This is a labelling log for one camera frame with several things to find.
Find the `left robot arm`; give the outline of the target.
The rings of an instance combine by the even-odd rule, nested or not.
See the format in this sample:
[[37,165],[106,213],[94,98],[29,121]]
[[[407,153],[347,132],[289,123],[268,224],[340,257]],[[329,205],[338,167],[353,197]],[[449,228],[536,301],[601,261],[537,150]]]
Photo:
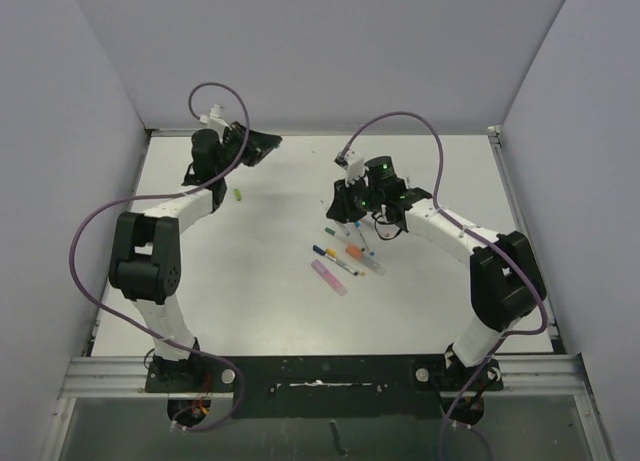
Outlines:
[[153,365],[180,391],[200,386],[204,368],[193,353],[197,338],[186,325],[177,300],[181,280],[181,235],[223,203],[227,184],[220,174],[229,166],[254,167],[282,138],[249,130],[238,122],[219,133],[211,128],[191,137],[191,163],[182,185],[197,187],[218,180],[194,194],[182,194],[142,213],[125,212],[116,222],[110,285],[130,300],[154,340]]

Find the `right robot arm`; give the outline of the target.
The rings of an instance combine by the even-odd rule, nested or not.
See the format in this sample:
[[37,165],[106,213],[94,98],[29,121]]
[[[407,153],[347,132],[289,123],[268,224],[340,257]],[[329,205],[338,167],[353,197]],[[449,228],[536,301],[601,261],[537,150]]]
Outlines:
[[334,182],[326,217],[340,224],[380,215],[402,233],[426,239],[469,269],[473,317],[451,345],[448,383],[469,389],[481,377],[480,363],[505,333],[544,305],[547,290],[527,237],[482,228],[440,205],[435,195],[410,188],[389,156],[368,161],[351,151],[335,163],[344,177]]

